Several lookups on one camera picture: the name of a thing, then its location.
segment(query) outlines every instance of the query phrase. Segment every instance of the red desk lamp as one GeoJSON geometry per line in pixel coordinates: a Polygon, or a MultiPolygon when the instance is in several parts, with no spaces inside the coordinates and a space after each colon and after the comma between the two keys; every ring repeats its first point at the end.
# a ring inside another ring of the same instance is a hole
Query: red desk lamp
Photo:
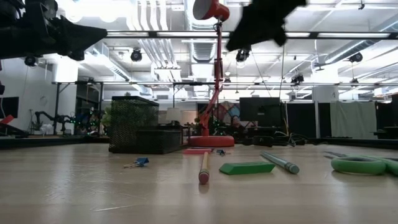
{"type": "Polygon", "coordinates": [[[229,18],[229,9],[220,4],[218,0],[196,0],[193,5],[193,16],[198,20],[206,20],[212,17],[218,19],[215,24],[217,32],[217,56],[214,63],[215,72],[215,91],[205,112],[200,115],[200,124],[202,126],[202,136],[193,136],[190,138],[190,145],[197,147],[231,147],[234,146],[234,138],[231,136],[209,136],[208,122],[211,110],[220,93],[221,79],[223,76],[223,62],[221,58],[221,32],[222,25],[229,18]]]}

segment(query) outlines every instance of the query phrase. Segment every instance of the green ring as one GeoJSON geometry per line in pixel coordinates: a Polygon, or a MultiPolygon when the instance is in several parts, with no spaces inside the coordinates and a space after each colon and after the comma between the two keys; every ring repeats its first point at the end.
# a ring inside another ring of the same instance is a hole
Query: green ring
{"type": "Polygon", "coordinates": [[[379,175],[386,171],[386,165],[382,161],[365,157],[341,157],[331,160],[331,166],[338,172],[356,174],[379,175]]]}

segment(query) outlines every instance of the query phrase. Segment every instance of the overhead track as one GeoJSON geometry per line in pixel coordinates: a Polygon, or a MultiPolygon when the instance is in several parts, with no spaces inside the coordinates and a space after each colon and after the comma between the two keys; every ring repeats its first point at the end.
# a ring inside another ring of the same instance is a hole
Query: overhead track
{"type": "MultiPolygon", "coordinates": [[[[214,85],[215,82],[104,82],[104,85],[214,85]]],[[[267,86],[398,86],[398,83],[282,83],[280,82],[265,82],[267,86]]],[[[237,82],[237,83],[223,83],[224,86],[248,86],[248,85],[264,85],[261,82],[237,82]]]]}
{"type": "MultiPolygon", "coordinates": [[[[223,32],[228,39],[232,32],[223,32]]],[[[290,40],[398,40],[398,32],[286,32],[290,40]]],[[[106,39],[211,39],[214,31],[135,31],[108,30],[106,39]]]]}

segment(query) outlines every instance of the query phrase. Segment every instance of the red object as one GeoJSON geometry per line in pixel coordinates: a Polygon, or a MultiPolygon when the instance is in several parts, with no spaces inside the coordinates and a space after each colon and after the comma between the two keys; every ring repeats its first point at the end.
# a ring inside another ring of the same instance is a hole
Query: red object
{"type": "Polygon", "coordinates": [[[182,153],[186,155],[203,155],[205,152],[211,153],[211,149],[186,149],[182,153]]]}
{"type": "Polygon", "coordinates": [[[12,120],[14,119],[14,117],[12,115],[8,115],[6,116],[6,118],[2,119],[0,121],[1,124],[8,124],[10,123],[12,120]]]}
{"type": "Polygon", "coordinates": [[[210,112],[222,90],[220,84],[223,76],[223,61],[221,58],[222,22],[229,18],[229,9],[220,4],[218,0],[196,0],[193,5],[193,16],[195,19],[199,20],[215,17],[219,22],[215,25],[217,33],[217,58],[214,62],[215,90],[205,112],[200,115],[202,136],[191,137],[190,145],[200,147],[231,147],[234,146],[234,139],[231,136],[209,136],[208,129],[210,112]]]}
{"type": "Polygon", "coordinates": [[[207,184],[207,182],[209,181],[210,178],[210,174],[208,173],[208,171],[206,170],[201,170],[199,173],[199,183],[202,185],[207,184]]]}
{"type": "Polygon", "coordinates": [[[224,22],[229,18],[229,9],[218,0],[196,0],[193,4],[193,16],[198,20],[214,17],[224,22]]]}
{"type": "Polygon", "coordinates": [[[190,145],[197,147],[233,147],[235,141],[232,136],[192,136],[190,145]]]}

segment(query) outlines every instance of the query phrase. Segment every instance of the person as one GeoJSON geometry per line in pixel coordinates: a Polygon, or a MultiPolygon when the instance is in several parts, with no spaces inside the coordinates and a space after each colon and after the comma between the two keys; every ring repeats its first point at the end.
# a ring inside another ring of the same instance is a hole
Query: person
{"type": "Polygon", "coordinates": [[[234,115],[231,117],[231,126],[228,131],[235,140],[244,138],[244,126],[241,124],[239,117],[234,115]]]}

